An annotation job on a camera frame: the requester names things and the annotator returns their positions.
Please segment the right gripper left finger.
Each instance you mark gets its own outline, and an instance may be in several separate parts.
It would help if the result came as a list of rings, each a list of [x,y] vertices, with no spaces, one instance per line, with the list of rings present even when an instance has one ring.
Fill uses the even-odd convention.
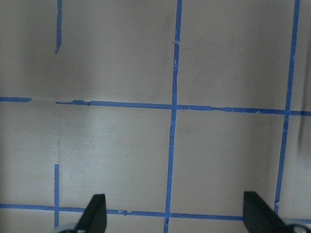
[[[74,233],[104,233],[107,227],[105,194],[92,196],[83,215],[76,224]]]

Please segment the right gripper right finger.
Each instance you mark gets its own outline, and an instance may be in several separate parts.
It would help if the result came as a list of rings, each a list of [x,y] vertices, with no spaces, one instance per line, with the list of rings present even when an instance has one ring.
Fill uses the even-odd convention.
[[[292,233],[293,228],[254,191],[244,191],[243,223],[249,233]]]

